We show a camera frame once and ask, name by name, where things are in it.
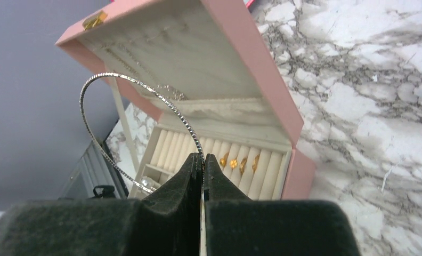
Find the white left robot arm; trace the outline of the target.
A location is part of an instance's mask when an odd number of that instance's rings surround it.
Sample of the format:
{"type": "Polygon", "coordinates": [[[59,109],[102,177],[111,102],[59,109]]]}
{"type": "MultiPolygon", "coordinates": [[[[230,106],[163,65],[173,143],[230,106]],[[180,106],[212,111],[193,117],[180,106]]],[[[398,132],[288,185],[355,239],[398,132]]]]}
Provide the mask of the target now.
{"type": "Polygon", "coordinates": [[[96,198],[116,198],[115,187],[112,185],[98,185],[93,188],[94,196],[91,199],[96,198]]]}

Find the pink jewelry box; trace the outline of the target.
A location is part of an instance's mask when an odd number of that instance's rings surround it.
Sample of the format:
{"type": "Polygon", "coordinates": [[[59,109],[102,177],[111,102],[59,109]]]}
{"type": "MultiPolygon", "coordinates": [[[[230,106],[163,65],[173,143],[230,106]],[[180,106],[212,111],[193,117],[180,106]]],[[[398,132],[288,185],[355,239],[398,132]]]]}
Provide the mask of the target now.
{"type": "Polygon", "coordinates": [[[205,154],[251,199],[306,199],[303,119],[242,1],[115,1],[57,46],[93,73],[134,77],[168,98],[205,154]]]}

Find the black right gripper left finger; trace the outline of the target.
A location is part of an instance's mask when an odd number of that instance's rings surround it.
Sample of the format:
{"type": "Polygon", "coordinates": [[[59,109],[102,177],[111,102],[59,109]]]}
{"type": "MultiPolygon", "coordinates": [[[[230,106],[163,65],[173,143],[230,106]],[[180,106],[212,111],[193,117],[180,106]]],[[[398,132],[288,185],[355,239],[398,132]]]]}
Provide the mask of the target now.
{"type": "Polygon", "coordinates": [[[11,207],[0,218],[0,255],[199,255],[202,162],[144,199],[59,199],[11,207]]]}

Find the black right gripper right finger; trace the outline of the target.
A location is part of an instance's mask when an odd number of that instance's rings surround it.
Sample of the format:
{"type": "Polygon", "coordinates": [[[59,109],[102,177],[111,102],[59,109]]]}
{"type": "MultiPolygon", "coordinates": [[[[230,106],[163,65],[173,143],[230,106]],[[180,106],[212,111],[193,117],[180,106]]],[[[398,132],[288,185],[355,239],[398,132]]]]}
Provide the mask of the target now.
{"type": "Polygon", "coordinates": [[[208,255],[359,255],[346,214],[320,200],[255,201],[209,154],[205,161],[208,255]]]}

